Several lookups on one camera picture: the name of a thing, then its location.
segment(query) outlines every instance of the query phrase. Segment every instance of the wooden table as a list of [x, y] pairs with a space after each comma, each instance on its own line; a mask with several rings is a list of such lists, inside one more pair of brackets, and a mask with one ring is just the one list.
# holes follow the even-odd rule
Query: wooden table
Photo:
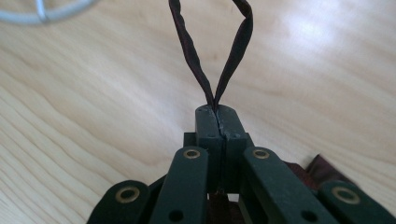
[[[302, 166], [321, 153], [396, 215], [396, 3], [250, 4], [221, 103], [257, 146]], [[215, 89], [243, 17], [225, 0], [182, 1], [182, 14]], [[166, 174], [205, 104], [167, 1], [0, 30], [1, 223], [84, 223], [112, 185]]]

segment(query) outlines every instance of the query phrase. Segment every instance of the dark ribbon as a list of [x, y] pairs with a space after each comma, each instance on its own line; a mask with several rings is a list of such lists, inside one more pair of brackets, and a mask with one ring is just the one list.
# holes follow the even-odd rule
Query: dark ribbon
[[180, 40], [181, 47], [183, 48], [186, 62], [194, 73], [198, 83], [204, 90], [207, 104], [211, 105], [214, 111], [218, 108], [221, 95], [224, 93], [230, 78], [233, 76], [233, 72], [244, 57], [248, 42], [253, 32], [253, 13], [250, 5], [245, 0], [233, 0], [233, 2], [239, 8], [239, 11], [245, 16], [245, 19], [242, 21], [238, 32], [236, 33], [230, 55], [219, 79], [216, 96], [213, 97], [209, 80], [207, 80], [207, 77], [202, 70], [197, 51], [195, 50], [193, 41], [186, 30], [184, 19], [180, 14], [180, 1], [169, 0], [169, 7], [171, 8], [172, 16], [177, 28], [178, 38]]

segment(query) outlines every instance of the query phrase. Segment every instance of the white cable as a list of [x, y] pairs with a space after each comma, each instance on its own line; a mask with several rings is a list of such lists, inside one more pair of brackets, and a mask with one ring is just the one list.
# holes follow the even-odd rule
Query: white cable
[[36, 0], [36, 13], [16, 13], [0, 10], [0, 21], [17, 24], [41, 24], [47, 21], [58, 21], [78, 14], [97, 0], [79, 0], [67, 6], [46, 10], [43, 0]]

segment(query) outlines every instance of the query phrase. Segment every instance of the brass grommet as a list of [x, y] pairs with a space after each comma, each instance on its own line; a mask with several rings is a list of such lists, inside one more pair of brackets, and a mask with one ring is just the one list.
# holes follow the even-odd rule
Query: brass grommet
[[184, 151], [183, 155], [187, 159], [196, 159], [201, 156], [201, 152], [196, 149], [187, 149]]
[[139, 197], [140, 190], [135, 186], [128, 186], [119, 189], [116, 193], [116, 200], [119, 203], [131, 203]]
[[270, 157], [270, 154], [263, 149], [254, 149], [253, 156], [257, 159], [267, 159], [268, 157]]
[[345, 187], [332, 188], [332, 195], [334, 195], [335, 198], [344, 203], [358, 204], [361, 202], [361, 198], [357, 193]]

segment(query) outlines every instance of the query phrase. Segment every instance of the wood grain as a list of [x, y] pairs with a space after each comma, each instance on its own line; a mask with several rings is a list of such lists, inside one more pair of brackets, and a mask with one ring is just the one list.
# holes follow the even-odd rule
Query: wood grain
[[[257, 146], [301, 165], [321, 153], [396, 215], [396, 3], [250, 4], [221, 103]], [[182, 1], [182, 14], [215, 89], [243, 17], [225, 0]], [[167, 1], [0, 29], [1, 223], [84, 223], [112, 185], [167, 172], [205, 103]]]

